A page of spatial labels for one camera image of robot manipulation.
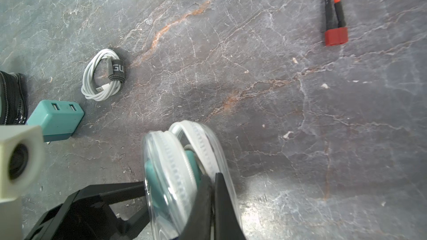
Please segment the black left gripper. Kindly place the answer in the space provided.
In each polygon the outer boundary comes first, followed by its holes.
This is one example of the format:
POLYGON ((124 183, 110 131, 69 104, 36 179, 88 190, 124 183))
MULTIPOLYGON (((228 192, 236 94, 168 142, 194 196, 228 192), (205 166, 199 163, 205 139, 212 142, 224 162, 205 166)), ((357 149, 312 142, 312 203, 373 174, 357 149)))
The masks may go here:
POLYGON ((45 212, 25 239, 133 240, 150 222, 148 206, 123 220, 111 205, 145 195, 144 182, 87 186, 45 212))

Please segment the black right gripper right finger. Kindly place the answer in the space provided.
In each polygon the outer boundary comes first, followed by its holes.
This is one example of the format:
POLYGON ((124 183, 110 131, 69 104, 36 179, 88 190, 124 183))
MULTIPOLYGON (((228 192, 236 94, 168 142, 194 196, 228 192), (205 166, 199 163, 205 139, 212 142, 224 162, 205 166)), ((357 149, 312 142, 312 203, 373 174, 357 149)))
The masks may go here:
POLYGON ((215 240, 245 240, 222 173, 215 176, 215 240))

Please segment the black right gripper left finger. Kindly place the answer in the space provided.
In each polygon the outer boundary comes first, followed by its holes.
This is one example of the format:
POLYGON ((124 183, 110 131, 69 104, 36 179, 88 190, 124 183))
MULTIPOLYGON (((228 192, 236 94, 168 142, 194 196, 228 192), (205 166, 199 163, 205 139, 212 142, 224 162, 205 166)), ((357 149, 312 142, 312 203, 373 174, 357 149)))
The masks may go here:
POLYGON ((209 176, 201 177, 196 199, 180 240, 210 240, 212 217, 212 186, 209 176))

